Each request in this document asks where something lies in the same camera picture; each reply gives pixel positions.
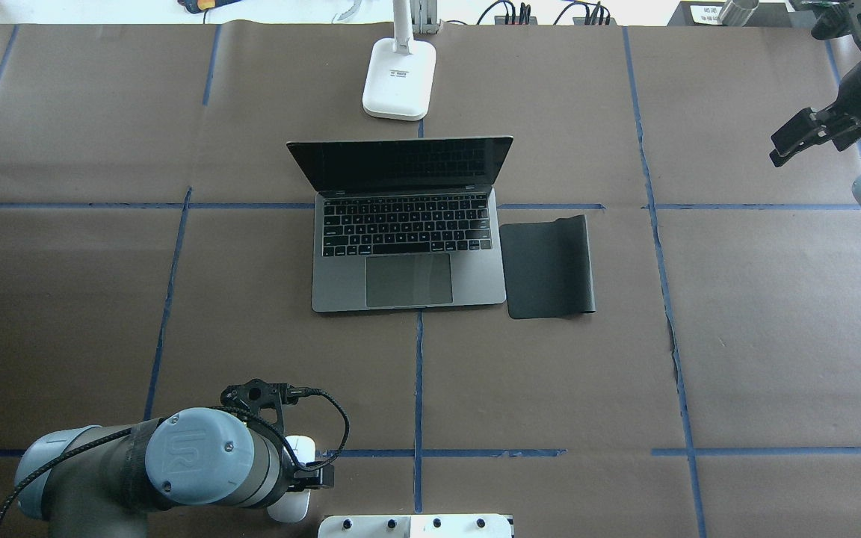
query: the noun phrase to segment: mouse pad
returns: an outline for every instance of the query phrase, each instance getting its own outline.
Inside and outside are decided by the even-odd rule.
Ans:
[[[368,258],[368,306],[423,306],[453,303],[451,256]]]
[[[585,215],[502,225],[500,249],[513,319],[596,312]]]

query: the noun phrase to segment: space bar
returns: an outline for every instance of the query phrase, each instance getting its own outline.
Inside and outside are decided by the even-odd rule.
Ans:
[[[431,243],[383,243],[373,245],[372,254],[410,254],[430,252]]]

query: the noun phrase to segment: laptop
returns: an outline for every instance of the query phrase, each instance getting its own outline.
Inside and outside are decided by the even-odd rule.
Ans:
[[[503,303],[493,182],[512,142],[287,143],[318,192],[313,309]]]

